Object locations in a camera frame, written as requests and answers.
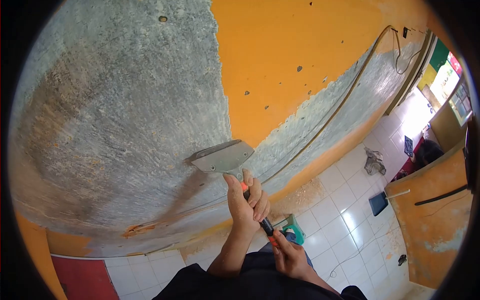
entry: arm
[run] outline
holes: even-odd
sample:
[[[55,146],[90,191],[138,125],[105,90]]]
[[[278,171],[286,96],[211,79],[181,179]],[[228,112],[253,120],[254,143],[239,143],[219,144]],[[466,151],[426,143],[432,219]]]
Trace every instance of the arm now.
[[[223,176],[228,185],[228,209],[232,215],[233,226],[222,251],[207,270],[218,277],[235,277],[240,273],[253,235],[260,228],[258,222],[270,211],[270,203],[267,194],[262,191],[260,181],[257,178],[252,179],[246,169],[243,174],[245,183],[250,186],[248,201],[243,197],[240,182],[235,176]]]
[[[274,231],[274,237],[280,248],[278,249],[277,247],[272,246],[277,271],[288,277],[316,284],[340,295],[321,279],[317,273],[315,273],[314,269],[308,265],[305,250],[302,246],[287,241],[283,234],[278,230]]]

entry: scraper handle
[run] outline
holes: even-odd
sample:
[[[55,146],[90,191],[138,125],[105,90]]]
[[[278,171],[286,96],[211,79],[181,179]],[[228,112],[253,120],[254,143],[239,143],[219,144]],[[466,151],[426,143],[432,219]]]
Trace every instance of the scraper handle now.
[[[248,189],[248,186],[243,181],[240,182],[240,184],[243,190],[243,197],[245,198],[245,200],[248,200],[248,198],[250,198],[250,190]],[[272,243],[272,245],[274,245],[275,247],[278,247],[278,244],[275,238],[273,237],[272,223],[270,223],[267,217],[265,217],[263,221],[260,222],[260,226],[262,226],[262,228],[265,230],[265,233],[267,234],[267,238]]]

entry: green stool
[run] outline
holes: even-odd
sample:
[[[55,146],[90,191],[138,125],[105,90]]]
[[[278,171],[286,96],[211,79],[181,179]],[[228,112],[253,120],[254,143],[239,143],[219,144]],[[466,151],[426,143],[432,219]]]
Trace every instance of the green stool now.
[[[307,237],[305,233],[301,230],[299,224],[297,223],[297,220],[295,219],[295,216],[293,214],[289,215],[286,219],[278,222],[275,224],[273,227],[281,226],[283,230],[287,229],[292,229],[293,232],[296,235],[295,241],[297,242],[298,245],[303,245],[305,242],[305,238]]]

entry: black shirt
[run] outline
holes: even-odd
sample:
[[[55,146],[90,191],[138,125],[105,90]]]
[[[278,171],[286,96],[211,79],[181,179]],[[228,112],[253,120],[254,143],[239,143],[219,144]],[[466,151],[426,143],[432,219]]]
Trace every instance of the black shirt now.
[[[310,282],[278,272],[272,253],[252,252],[245,256],[240,274],[221,278],[204,271],[198,264],[177,272],[154,300],[163,299],[344,299],[366,300],[360,289],[346,287],[342,296]]]

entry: white pipe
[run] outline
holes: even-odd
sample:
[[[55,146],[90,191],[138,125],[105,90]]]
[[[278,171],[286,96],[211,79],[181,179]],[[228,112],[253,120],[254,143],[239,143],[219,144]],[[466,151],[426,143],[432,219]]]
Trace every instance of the white pipe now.
[[[400,192],[400,193],[395,194],[395,195],[388,196],[388,197],[386,197],[386,199],[391,199],[391,198],[394,198],[394,197],[397,197],[397,196],[406,194],[406,193],[408,193],[408,192],[410,192],[410,189],[408,189],[408,190],[406,190],[406,191],[403,191],[403,192]]]
[[[146,256],[145,254],[138,254],[138,255],[129,255],[129,256],[115,256],[115,257],[83,257],[83,256],[60,255],[60,254],[53,254],[53,253],[50,253],[50,255],[55,256],[55,257],[61,257],[61,258],[79,259],[79,260],[87,260],[87,261],[103,261],[103,260],[106,260],[106,259]]]

